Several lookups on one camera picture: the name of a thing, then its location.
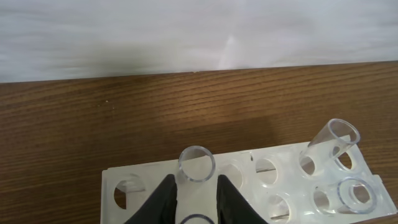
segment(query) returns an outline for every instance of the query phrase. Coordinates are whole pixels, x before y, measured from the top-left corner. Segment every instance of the wood grain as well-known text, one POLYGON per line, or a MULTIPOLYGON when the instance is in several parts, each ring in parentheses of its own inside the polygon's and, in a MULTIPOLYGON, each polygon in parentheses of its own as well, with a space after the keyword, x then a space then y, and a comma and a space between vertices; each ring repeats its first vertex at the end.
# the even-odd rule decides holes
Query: wood grain
POLYGON ((0 223, 99 223, 104 169, 309 141, 331 118, 398 204, 397 100, 398 62, 2 84, 0 223))

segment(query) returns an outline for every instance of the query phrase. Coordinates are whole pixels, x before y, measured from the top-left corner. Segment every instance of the glass tube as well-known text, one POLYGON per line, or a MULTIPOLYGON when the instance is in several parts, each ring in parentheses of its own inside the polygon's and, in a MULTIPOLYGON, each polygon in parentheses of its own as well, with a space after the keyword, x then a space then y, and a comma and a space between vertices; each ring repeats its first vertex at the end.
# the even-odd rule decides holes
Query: glass tube
POLYGON ((206 215, 202 214, 192 214, 185 217, 180 224, 190 224, 190 223, 202 223, 202 224, 214 224, 211 218, 207 217, 206 215))
POLYGON ((327 150, 329 160, 335 160, 360 139, 358 130, 352 124, 342 119, 331 119, 308 144, 302 156, 327 150))
POLYGON ((208 149, 190 146, 182 151, 178 168, 186 179, 192 182, 205 182, 215 173, 216 162, 208 149))
POLYGON ((373 188, 354 177, 316 187, 313 199, 323 214, 369 214, 377 205, 373 188))

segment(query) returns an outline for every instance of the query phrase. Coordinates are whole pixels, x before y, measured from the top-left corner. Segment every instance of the white cloth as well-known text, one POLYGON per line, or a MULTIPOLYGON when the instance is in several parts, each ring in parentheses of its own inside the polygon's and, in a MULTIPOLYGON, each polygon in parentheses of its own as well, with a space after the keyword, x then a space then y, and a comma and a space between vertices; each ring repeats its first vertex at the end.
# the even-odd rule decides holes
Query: white cloth
POLYGON ((384 60, 397 0, 0 1, 0 82, 384 60))

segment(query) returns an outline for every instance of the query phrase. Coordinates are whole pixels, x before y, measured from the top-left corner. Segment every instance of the wooden table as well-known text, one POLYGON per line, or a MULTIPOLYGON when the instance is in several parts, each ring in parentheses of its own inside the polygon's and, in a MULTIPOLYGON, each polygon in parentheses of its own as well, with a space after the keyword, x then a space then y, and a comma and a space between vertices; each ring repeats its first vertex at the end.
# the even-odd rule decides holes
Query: wooden table
POLYGON ((310 141, 331 118, 398 205, 398 62, 2 84, 0 223, 99 223, 104 169, 310 141))

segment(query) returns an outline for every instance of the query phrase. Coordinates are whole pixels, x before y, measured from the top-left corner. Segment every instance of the white backdrop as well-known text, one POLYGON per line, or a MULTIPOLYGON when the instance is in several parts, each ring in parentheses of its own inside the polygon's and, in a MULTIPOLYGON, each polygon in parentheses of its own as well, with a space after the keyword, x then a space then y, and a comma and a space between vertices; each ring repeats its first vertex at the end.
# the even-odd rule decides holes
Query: white backdrop
POLYGON ((384 60, 397 0, 0 1, 0 82, 384 60))

